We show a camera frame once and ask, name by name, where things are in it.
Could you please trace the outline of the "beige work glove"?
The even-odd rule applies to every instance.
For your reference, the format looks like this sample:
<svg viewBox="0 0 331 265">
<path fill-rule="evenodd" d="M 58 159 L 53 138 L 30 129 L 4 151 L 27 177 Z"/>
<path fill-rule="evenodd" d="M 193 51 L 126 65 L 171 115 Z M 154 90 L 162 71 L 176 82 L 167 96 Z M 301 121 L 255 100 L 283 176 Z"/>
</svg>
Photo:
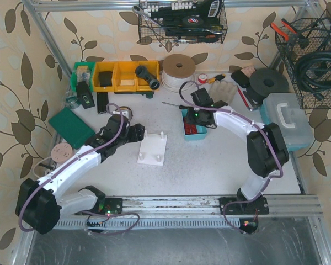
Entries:
<svg viewBox="0 0 331 265">
<path fill-rule="evenodd" d="M 227 105 L 231 105 L 236 93 L 237 86 L 225 80 L 215 81 L 209 89 L 209 96 L 214 103 L 225 102 Z"/>
</svg>

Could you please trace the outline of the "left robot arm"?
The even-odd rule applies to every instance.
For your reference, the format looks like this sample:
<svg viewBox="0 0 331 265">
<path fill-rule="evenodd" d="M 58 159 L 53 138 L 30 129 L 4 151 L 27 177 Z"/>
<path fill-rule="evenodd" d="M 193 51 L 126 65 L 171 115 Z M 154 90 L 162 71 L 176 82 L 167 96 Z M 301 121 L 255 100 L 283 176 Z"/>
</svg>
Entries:
<svg viewBox="0 0 331 265">
<path fill-rule="evenodd" d="M 117 148 L 142 141 L 145 132 L 142 124 L 131 125 L 128 118 L 114 114 L 106 126 L 92 135 L 59 168 L 36 181 L 25 180 L 20 186 L 15 209 L 20 229 L 35 230 L 43 235 L 51 231 L 62 217 L 72 214 L 119 214 L 120 211 L 107 206 L 105 193 L 92 185 L 70 195 L 66 191 L 84 174 L 112 156 Z"/>
</svg>

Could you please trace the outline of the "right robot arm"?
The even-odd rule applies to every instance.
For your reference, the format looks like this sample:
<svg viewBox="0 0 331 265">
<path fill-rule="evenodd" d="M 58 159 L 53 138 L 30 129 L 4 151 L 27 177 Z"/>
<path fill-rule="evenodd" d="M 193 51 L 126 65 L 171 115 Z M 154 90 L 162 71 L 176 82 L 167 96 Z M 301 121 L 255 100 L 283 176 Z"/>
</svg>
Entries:
<svg viewBox="0 0 331 265">
<path fill-rule="evenodd" d="M 238 189 L 237 198 L 227 203 L 223 213 L 246 207 L 259 200 L 274 178 L 284 175 L 283 165 L 289 161 L 289 154 L 280 127 L 275 123 L 263 124 L 236 112 L 226 103 L 215 103 L 205 88 L 190 94 L 193 103 L 190 122 L 196 125 L 223 127 L 246 142 L 250 174 Z"/>
</svg>

